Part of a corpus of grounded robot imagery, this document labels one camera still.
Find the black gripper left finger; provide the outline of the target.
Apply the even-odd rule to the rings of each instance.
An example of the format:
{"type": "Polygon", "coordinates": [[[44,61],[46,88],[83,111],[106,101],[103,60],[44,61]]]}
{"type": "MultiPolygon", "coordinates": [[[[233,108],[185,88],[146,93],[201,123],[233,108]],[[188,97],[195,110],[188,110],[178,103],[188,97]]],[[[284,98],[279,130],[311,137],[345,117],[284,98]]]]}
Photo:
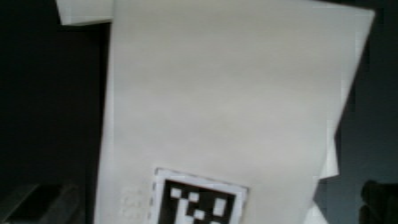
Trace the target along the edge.
{"type": "Polygon", "coordinates": [[[0,201],[0,224],[83,224],[76,186],[19,186],[0,201]]]}

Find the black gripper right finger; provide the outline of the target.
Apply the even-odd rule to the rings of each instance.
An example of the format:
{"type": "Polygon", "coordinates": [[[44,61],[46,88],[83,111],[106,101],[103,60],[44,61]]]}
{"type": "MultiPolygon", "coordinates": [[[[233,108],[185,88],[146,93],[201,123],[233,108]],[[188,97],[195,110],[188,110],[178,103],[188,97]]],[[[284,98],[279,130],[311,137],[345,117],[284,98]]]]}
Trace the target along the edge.
{"type": "Polygon", "coordinates": [[[369,180],[361,190],[359,224],[398,224],[398,183],[369,180]]]}

